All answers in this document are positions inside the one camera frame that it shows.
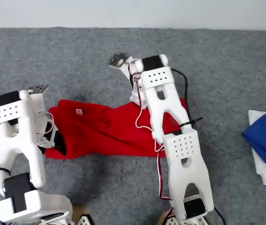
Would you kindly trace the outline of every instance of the fabric tag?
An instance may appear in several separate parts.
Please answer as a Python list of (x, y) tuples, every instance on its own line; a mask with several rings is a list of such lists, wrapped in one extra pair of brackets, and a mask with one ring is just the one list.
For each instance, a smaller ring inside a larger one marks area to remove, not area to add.
[(83, 111), (81, 109), (76, 109), (76, 114), (77, 115), (82, 115), (83, 114)]

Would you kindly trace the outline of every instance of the red cloth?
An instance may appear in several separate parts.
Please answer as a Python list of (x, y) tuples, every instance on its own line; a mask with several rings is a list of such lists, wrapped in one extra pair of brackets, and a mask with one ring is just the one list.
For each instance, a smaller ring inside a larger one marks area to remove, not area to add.
[[(83, 114), (78, 115), (77, 109), (82, 110)], [(157, 156), (150, 130), (135, 127), (140, 107), (132, 102), (111, 108), (60, 100), (58, 106), (50, 108), (49, 112), (53, 114), (55, 125), (64, 138), (67, 153), (64, 156), (55, 148), (49, 148), (46, 150), (47, 158), (70, 159), (95, 152), (104, 155)], [(148, 109), (143, 110), (138, 125), (151, 127)], [(179, 129), (177, 122), (168, 113), (164, 114), (164, 133)]]

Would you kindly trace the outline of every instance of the white cloth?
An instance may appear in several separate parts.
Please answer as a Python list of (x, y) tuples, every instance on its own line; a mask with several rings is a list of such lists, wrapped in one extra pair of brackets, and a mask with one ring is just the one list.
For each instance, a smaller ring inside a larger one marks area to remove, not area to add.
[[(255, 111), (255, 110), (249, 110), (249, 122), (250, 126), (261, 116), (265, 115), (266, 112), (261, 111)], [(255, 150), (252, 148), (252, 153), (254, 156), (254, 162), (256, 167), (256, 172), (259, 174), (262, 178), (263, 184), (266, 185), (266, 163), (260, 158), (260, 156), (255, 152)]]

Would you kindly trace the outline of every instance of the white wall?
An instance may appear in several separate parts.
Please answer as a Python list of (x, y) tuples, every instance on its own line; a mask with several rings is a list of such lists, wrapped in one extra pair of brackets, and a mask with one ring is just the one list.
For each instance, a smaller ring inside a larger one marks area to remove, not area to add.
[(0, 27), (266, 30), (266, 0), (0, 0)]

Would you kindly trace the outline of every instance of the carpet floor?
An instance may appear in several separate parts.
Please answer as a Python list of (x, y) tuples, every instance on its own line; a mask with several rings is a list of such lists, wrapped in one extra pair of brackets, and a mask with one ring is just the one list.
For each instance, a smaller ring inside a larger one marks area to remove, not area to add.
[[(241, 137), (248, 127), (247, 111), (266, 111), (266, 32), (0, 29), (0, 94), (49, 84), (47, 108), (62, 98), (125, 104), (130, 84), (106, 64), (115, 52), (137, 58), (164, 53), (171, 67), (187, 75), (191, 115), (204, 117), (196, 129), (215, 206), (228, 225), (266, 225), (266, 186)], [(182, 97), (183, 79), (174, 76)], [(98, 225), (154, 225), (169, 209), (158, 198), (155, 158), (92, 154), (44, 163), (43, 190), (87, 205)], [(166, 160), (161, 164), (167, 187)], [(13, 169), (28, 171), (26, 159), (19, 156)], [(212, 225), (222, 224), (215, 212), (207, 217)]]

